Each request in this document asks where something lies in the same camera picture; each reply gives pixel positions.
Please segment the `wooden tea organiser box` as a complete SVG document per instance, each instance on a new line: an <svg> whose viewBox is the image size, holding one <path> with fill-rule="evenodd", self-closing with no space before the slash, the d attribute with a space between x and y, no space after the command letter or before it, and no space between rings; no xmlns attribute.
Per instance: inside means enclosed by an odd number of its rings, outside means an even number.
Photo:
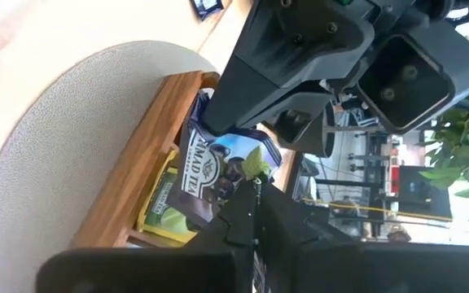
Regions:
<svg viewBox="0 0 469 293"><path fill-rule="evenodd" d="M216 72L185 72L166 76L151 106L133 131L109 173L72 247L123 247L127 242L154 247L180 243L159 234L136 230L148 191L171 150L188 108L201 89L217 87Z"/></svg>

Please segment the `dark purple tea packet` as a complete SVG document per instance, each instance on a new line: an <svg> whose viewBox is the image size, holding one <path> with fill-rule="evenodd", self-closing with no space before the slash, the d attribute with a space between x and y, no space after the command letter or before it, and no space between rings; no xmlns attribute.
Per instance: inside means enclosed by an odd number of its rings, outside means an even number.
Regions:
<svg viewBox="0 0 469 293"><path fill-rule="evenodd" d="M178 177L167 198L193 232L205 227L242 183L271 181L283 162L273 139L263 131L234 129L220 136L207 131L201 116L209 102L208 93L201 90L182 124Z"/></svg>
<svg viewBox="0 0 469 293"><path fill-rule="evenodd" d="M205 21L209 16L224 9L221 0L191 0L191 4L201 21Z"/></svg>

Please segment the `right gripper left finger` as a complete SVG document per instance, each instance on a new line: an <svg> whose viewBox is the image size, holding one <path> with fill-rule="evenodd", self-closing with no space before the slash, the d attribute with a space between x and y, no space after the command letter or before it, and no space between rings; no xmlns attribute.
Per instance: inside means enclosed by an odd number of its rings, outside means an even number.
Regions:
<svg viewBox="0 0 469 293"><path fill-rule="evenodd" d="M37 293L251 293L261 182L243 183L223 209L177 248L78 248L37 273Z"/></svg>

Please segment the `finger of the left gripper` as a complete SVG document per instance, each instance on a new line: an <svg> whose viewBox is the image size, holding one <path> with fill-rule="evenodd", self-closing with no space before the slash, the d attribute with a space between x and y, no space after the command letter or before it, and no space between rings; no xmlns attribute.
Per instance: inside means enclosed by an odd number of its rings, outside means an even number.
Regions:
<svg viewBox="0 0 469 293"><path fill-rule="evenodd" d="M288 92L346 77L374 38L338 0L255 0L202 121L223 134L287 111Z"/></svg>
<svg viewBox="0 0 469 293"><path fill-rule="evenodd" d="M274 129L282 140L296 142L312 120L313 117L308 113L287 110L278 116L274 123Z"/></svg>

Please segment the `green yellow tea packet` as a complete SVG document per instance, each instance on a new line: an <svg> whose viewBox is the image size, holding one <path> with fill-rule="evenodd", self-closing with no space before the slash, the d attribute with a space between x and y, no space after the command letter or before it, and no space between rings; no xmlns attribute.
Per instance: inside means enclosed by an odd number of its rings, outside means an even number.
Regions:
<svg viewBox="0 0 469 293"><path fill-rule="evenodd" d="M136 230L185 244L196 236L196 232L189 230L186 217L168 204L169 192L178 178L177 159L178 151L171 150L147 192L138 214Z"/></svg>

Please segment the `round grey mat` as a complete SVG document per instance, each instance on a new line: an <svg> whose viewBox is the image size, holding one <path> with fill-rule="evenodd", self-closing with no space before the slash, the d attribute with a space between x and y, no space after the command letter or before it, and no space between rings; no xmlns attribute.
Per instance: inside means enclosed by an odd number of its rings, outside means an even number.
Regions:
<svg viewBox="0 0 469 293"><path fill-rule="evenodd" d="M168 42L91 55L45 90L0 152L0 293L33 293L65 250L164 77L213 66Z"/></svg>

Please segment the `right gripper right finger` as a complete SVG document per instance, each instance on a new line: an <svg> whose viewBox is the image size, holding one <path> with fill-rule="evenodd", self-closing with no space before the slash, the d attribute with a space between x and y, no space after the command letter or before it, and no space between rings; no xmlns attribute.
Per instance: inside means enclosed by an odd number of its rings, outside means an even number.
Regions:
<svg viewBox="0 0 469 293"><path fill-rule="evenodd" d="M469 293L469 246L361 242L273 185L259 215L272 293Z"/></svg>

